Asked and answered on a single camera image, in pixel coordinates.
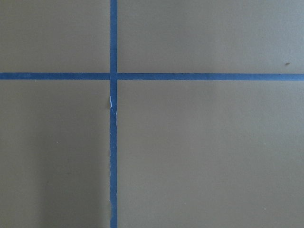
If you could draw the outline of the blue tape line lengthwise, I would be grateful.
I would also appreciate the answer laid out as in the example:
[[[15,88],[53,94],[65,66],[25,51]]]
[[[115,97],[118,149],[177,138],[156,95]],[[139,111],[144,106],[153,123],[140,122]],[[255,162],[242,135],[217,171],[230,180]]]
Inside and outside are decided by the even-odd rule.
[[[110,1],[110,227],[117,222],[117,7],[118,1]]]

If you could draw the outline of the blue tape line crosswise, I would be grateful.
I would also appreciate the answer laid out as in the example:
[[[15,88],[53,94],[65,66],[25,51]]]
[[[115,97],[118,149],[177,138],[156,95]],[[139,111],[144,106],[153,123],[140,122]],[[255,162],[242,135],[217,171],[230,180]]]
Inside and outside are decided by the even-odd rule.
[[[111,73],[1,73],[1,80],[109,80]],[[303,81],[303,74],[117,73],[115,80]]]

